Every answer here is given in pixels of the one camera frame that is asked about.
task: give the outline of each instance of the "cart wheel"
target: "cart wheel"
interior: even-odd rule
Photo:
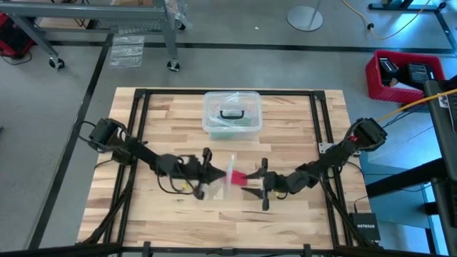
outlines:
[[[444,9],[446,7],[446,2],[441,2],[439,5],[438,5],[438,9],[441,10],[441,9]]]
[[[56,68],[56,64],[51,60],[49,59],[49,65],[52,67],[52,68]],[[60,59],[57,61],[57,69],[62,69],[65,67],[65,62],[64,60]]]
[[[186,29],[186,25],[184,25],[184,24],[182,24],[182,23],[180,22],[179,25],[178,25],[178,29],[179,29],[179,30],[184,30],[184,29]]]
[[[179,64],[177,61],[169,61],[167,64],[166,64],[166,68],[168,68],[170,71],[179,71]]]

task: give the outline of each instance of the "gray floor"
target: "gray floor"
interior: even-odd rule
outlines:
[[[368,12],[364,7],[365,1],[350,2],[376,22],[379,34],[387,33],[383,28],[389,24],[397,29],[411,18],[410,14],[398,12]],[[449,48],[441,27],[431,14],[420,15],[405,34],[388,41],[376,41],[364,33],[363,24],[355,14],[340,1],[334,0],[323,0],[321,11],[325,21],[321,29],[312,33],[296,31],[287,24],[285,16],[287,10],[297,4],[314,5],[315,1],[192,1],[189,18],[194,27],[179,35],[178,40]],[[446,13],[445,18],[451,16],[452,9],[446,10]],[[451,28],[456,25],[457,22],[449,20]],[[53,39],[82,39],[87,35],[49,36]],[[103,38],[100,35],[89,36],[93,40]],[[159,39],[148,37],[148,40]],[[0,251],[23,248],[28,241],[100,52],[99,47],[89,46],[57,49],[68,66],[58,73],[48,67],[47,57],[36,47],[32,49],[34,60],[28,64],[9,66],[0,61],[0,126],[4,127],[0,134],[0,231],[8,231],[0,235]],[[165,49],[145,49],[143,65],[139,68],[111,69],[105,64],[87,120],[97,121],[108,115],[118,86],[342,89],[352,121],[361,116],[379,117],[398,107],[397,104],[375,101],[367,96],[365,65],[372,54],[179,49],[179,55],[182,70],[177,74],[164,68],[168,61]],[[457,59],[440,57],[447,77],[455,75]],[[433,158],[436,154],[432,153],[433,147],[436,147],[433,145],[433,130],[421,133],[430,125],[430,118],[426,114],[414,114],[402,122],[388,130],[392,137],[402,135],[401,146],[386,144],[375,152],[376,155],[368,156],[370,163],[409,168]],[[413,153],[399,150],[411,145],[427,151],[412,156]],[[405,163],[403,160],[406,158],[415,162]],[[96,154],[78,142],[42,246],[69,245],[76,240],[95,163]],[[383,204],[384,201],[372,201],[372,208]],[[385,247],[420,252],[428,250],[423,247],[426,243],[411,245],[414,240],[423,242],[424,239],[414,230],[416,228],[410,227],[414,224],[397,226],[384,221],[381,222],[381,233]],[[395,238],[403,239],[392,243]]]

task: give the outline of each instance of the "metal cart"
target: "metal cart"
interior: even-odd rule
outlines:
[[[0,11],[20,26],[45,52],[50,56],[49,65],[55,69],[65,67],[65,63],[59,58],[59,53],[44,37],[44,30],[34,26],[26,17],[54,17],[73,19],[96,19],[116,21],[115,24],[124,22],[125,27],[138,24],[148,24],[141,29],[134,30],[132,34],[161,34],[164,36],[166,49],[170,56],[167,68],[171,71],[179,71],[178,49],[176,48],[175,29],[184,29],[185,26],[169,18],[165,0],[156,0],[155,6],[113,6],[113,5],[88,5],[88,4],[53,4],[34,2],[12,2],[0,0]],[[104,33],[118,33],[115,28],[100,29]]]

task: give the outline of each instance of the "butcher block tabletop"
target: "butcher block tabletop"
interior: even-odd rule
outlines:
[[[117,88],[110,118],[128,123],[134,92],[135,88]],[[343,92],[327,90],[325,93],[333,136],[338,142],[350,126]],[[201,94],[152,94],[144,127],[146,146],[157,154],[195,154],[200,159],[203,148],[209,147],[213,152],[213,166],[226,169],[234,155],[233,168],[244,173],[256,171],[262,158],[268,159],[269,171],[284,175],[318,159],[308,96],[262,96],[263,128],[257,137],[244,141],[210,140],[201,126],[203,98]],[[317,101],[317,109],[325,138],[320,101]],[[110,153],[101,154],[98,162],[110,157]],[[356,158],[350,161],[359,165]],[[78,241],[89,237],[108,213],[118,167],[112,161],[94,171]],[[171,190],[169,179],[160,179],[164,188]],[[352,211],[353,202],[366,196],[363,176],[356,167],[345,165],[341,180],[348,211]],[[182,183],[175,182],[175,185],[181,188]],[[261,183],[250,180],[249,186],[260,188]],[[155,247],[300,249],[308,243],[313,249],[333,248],[325,196],[319,184],[282,201],[274,193],[269,196],[270,209],[262,211],[261,200],[236,185],[223,200],[199,201],[193,196],[167,194],[159,188],[149,166],[139,161],[124,245],[143,246],[144,241],[150,241]],[[357,201],[357,208],[359,212],[369,212],[368,200]],[[344,244],[343,225],[336,211],[335,215],[339,241]],[[114,222],[111,241],[116,241],[119,217],[120,214]]]

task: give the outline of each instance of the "red plastic bin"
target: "red plastic bin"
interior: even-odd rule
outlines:
[[[409,104],[423,98],[423,92],[408,89],[393,89],[384,86],[381,82],[381,70],[379,57],[389,58],[399,69],[405,69],[408,63],[427,64],[433,70],[436,80],[444,80],[443,68],[440,59],[436,56],[424,54],[407,54],[395,51],[376,50],[374,57],[366,64],[366,80],[368,83],[368,95],[371,99],[392,101]]]

